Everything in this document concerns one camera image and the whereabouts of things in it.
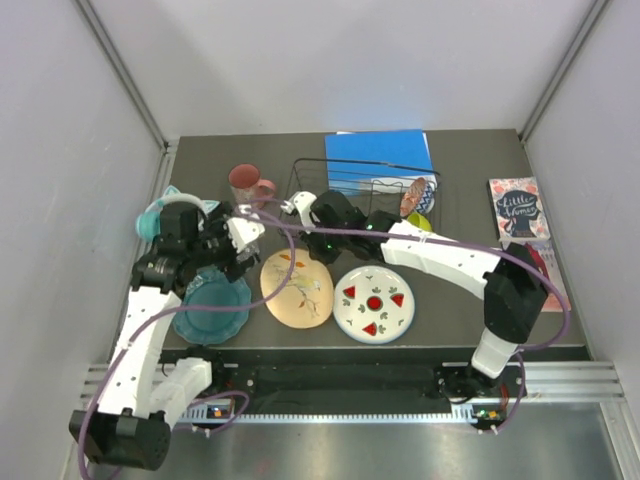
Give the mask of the red patterned small bowl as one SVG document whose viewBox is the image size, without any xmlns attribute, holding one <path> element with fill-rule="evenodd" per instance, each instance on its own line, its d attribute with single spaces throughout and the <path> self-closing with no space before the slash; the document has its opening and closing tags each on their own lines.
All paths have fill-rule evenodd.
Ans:
<svg viewBox="0 0 640 480">
<path fill-rule="evenodd" d="M 426 216 L 435 205 L 437 183 L 425 177 L 418 177 L 408 187 L 400 202 L 399 213 L 403 218 L 412 213 Z"/>
</svg>

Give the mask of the peach bird plate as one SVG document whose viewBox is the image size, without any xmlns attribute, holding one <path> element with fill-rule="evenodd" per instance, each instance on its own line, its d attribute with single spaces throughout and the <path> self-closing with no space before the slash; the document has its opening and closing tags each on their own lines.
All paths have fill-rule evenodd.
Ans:
<svg viewBox="0 0 640 480">
<path fill-rule="evenodd" d="M 273 294 L 289 271 L 291 251 L 280 250 L 267 258 L 259 283 L 264 298 Z M 334 304 L 334 284 L 327 267 L 313 260 L 307 250 L 295 249 L 293 272 L 282 290 L 266 306 L 283 325 L 311 329 L 325 323 Z"/>
</svg>

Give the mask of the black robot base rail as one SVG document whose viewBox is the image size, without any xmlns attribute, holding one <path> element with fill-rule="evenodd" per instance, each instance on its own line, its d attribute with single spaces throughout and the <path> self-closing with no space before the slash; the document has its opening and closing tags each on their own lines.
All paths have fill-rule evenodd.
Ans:
<svg viewBox="0 0 640 480">
<path fill-rule="evenodd" d="M 509 366 L 496 380 L 471 371 L 468 348 L 355 347 L 166 349 L 160 362 L 211 361 L 207 393 L 242 390 L 253 415 L 448 413 L 469 396 L 515 399 L 522 375 Z"/>
</svg>

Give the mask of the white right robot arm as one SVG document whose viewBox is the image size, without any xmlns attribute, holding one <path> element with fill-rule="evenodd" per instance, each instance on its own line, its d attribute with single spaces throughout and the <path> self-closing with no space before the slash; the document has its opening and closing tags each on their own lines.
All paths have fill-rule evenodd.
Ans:
<svg viewBox="0 0 640 480">
<path fill-rule="evenodd" d="M 361 260 L 408 267 L 455 284 L 483 302 L 484 330 L 467 370 L 469 388 L 487 396 L 504 380 L 503 370 L 528 339 L 549 295 L 529 250 L 473 247 L 422 230 L 399 215 L 364 214 L 339 191 L 294 194 L 301 239 L 311 256 L 333 263 L 344 251 Z"/>
</svg>

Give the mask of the lime green bowl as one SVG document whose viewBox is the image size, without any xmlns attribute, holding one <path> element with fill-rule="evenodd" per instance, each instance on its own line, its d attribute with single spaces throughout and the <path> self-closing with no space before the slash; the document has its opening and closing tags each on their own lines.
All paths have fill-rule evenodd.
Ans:
<svg viewBox="0 0 640 480">
<path fill-rule="evenodd" d="M 423 231 L 432 232 L 433 228 L 429 220 L 419 212 L 412 212 L 407 217 L 406 220 L 416 228 L 419 228 Z"/>
</svg>

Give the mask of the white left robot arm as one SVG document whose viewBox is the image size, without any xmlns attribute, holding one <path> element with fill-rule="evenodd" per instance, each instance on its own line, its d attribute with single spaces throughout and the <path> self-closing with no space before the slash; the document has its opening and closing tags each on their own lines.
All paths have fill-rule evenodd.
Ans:
<svg viewBox="0 0 640 480">
<path fill-rule="evenodd" d="M 147 253 L 133 265 L 127 310 L 101 385 L 89 405 L 73 412 L 69 431 L 77 442 L 82 478 L 88 465 L 154 471 L 164 462 L 177 421 L 201 392 L 226 387 L 225 370 L 202 358 L 177 362 L 153 383 L 166 334 L 199 270 L 213 267 L 230 281 L 258 261 L 264 228 L 246 204 L 228 202 L 208 210 L 205 202 L 179 195 L 142 219 Z"/>
</svg>

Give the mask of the black wire dish rack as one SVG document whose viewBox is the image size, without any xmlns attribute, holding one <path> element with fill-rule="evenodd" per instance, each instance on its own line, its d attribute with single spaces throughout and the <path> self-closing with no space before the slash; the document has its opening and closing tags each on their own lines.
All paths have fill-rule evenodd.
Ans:
<svg viewBox="0 0 640 480">
<path fill-rule="evenodd" d="M 303 191 L 315 197 L 336 191 L 365 217 L 381 210 L 404 218 L 402 200 L 420 178 L 426 181 L 426 188 L 414 211 L 437 230 L 441 226 L 444 181 L 430 168 L 389 161 L 300 158 L 293 162 L 281 198 L 289 200 Z"/>
</svg>

